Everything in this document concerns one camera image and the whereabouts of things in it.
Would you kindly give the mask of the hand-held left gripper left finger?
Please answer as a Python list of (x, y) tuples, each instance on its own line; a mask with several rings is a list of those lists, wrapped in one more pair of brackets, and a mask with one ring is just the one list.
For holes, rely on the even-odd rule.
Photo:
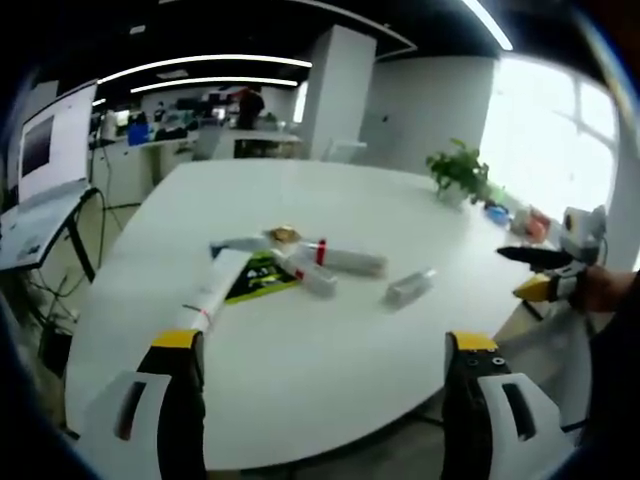
[(204, 335), (168, 330), (85, 410), (81, 454), (101, 479), (205, 479)]

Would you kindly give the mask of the person's right hand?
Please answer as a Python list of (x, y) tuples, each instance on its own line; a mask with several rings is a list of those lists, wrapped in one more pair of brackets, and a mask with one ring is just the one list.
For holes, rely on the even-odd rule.
[(636, 272), (614, 272), (601, 266), (588, 267), (580, 276), (571, 304), (578, 310), (614, 312), (631, 289)]

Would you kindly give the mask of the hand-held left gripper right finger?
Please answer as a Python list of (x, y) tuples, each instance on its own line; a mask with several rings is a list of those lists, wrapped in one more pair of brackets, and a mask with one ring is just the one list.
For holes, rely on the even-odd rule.
[(483, 334), (446, 334), (442, 479), (548, 479), (575, 446), (556, 404)]

